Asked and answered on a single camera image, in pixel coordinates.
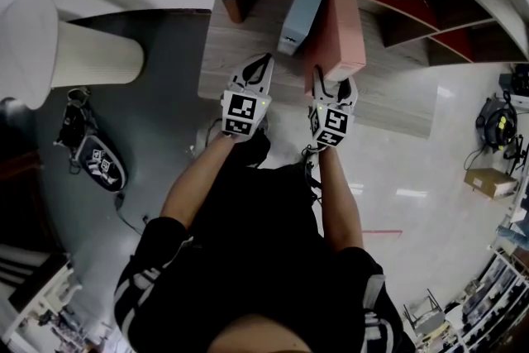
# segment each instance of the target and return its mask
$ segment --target chair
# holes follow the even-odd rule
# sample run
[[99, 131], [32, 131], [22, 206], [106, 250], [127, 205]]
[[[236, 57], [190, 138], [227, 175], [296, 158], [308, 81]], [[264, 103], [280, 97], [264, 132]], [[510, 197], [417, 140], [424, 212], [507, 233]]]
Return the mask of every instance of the chair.
[[422, 313], [419, 317], [416, 317], [414, 313], [410, 313], [407, 310], [406, 305], [404, 305], [404, 314], [417, 336], [430, 334], [445, 323], [446, 315], [430, 289], [428, 289], [427, 297], [418, 305], [417, 309], [419, 309], [426, 301], [430, 304], [429, 310]]

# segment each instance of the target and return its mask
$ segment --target wooden floor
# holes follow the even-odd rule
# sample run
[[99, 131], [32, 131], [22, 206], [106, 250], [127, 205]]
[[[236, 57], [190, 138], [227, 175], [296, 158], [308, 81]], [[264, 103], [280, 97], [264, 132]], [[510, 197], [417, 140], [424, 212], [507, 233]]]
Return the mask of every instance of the wooden floor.
[[[270, 52], [275, 69], [269, 95], [274, 102], [309, 105], [304, 94], [303, 47], [294, 57], [276, 50], [293, 0], [258, 0], [242, 24], [234, 24], [220, 0], [212, 11], [198, 96], [220, 99], [233, 67], [252, 55]], [[361, 11], [367, 65], [355, 82], [359, 99], [355, 122], [427, 138], [436, 105], [437, 80], [427, 68], [426, 41], [384, 49], [375, 16]]]

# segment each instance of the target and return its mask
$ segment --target cardboard box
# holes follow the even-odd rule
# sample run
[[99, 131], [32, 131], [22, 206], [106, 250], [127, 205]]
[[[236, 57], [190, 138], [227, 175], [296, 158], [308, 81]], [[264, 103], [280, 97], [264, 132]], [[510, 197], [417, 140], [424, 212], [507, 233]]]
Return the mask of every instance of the cardboard box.
[[465, 182], [489, 198], [502, 198], [516, 191], [517, 181], [494, 168], [469, 169]]
[[305, 94], [312, 96], [314, 66], [340, 82], [365, 66], [364, 35], [356, 0], [323, 0], [307, 38]]

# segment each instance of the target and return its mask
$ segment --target pink box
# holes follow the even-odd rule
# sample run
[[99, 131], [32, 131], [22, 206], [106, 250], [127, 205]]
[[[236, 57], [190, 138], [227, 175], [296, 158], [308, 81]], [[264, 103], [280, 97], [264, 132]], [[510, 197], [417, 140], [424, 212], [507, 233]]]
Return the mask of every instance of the pink box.
[[314, 66], [323, 78], [343, 81], [365, 66], [364, 36], [356, 0], [323, 0], [305, 49], [305, 93], [312, 95]]

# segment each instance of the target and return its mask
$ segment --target cylindrical column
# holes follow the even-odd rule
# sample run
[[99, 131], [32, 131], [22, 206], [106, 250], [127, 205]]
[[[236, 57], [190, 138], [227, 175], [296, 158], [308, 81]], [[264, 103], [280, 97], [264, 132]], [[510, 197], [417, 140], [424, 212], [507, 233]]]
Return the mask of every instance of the cylindrical column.
[[143, 60], [137, 41], [60, 21], [51, 87], [130, 83]]

